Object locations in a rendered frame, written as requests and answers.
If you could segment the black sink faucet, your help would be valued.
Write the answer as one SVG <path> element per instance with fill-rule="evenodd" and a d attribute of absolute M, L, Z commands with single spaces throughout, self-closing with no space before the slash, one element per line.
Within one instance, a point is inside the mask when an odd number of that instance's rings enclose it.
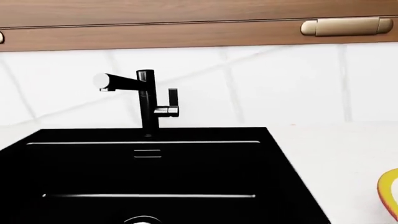
<path fill-rule="evenodd" d="M 145 136 L 153 136 L 159 130 L 159 118 L 179 117 L 178 90 L 169 89 L 169 104 L 157 104 L 154 70 L 137 70 L 136 79 L 125 78 L 108 73 L 96 74 L 94 86 L 100 91 L 138 91 L 142 128 Z"/>

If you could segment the black kitchen sink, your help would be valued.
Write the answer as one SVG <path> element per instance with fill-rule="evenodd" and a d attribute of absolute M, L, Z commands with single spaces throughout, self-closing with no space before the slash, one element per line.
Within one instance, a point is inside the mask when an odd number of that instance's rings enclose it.
<path fill-rule="evenodd" d="M 0 150 L 0 224 L 331 224 L 266 128 L 42 129 Z"/>

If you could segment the chrome sink drain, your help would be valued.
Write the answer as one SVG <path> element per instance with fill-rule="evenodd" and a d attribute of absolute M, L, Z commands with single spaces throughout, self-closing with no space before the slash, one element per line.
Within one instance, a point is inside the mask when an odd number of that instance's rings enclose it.
<path fill-rule="evenodd" d="M 124 224 L 163 224 L 158 218 L 152 216 L 136 216 L 124 221 Z"/>

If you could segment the brown wooden wall cabinet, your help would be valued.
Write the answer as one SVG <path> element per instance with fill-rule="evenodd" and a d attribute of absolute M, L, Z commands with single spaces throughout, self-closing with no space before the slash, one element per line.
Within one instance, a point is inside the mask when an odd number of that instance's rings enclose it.
<path fill-rule="evenodd" d="M 308 20 L 390 18 L 378 35 L 302 35 Z M 398 0 L 0 0 L 0 52 L 398 42 Z"/>

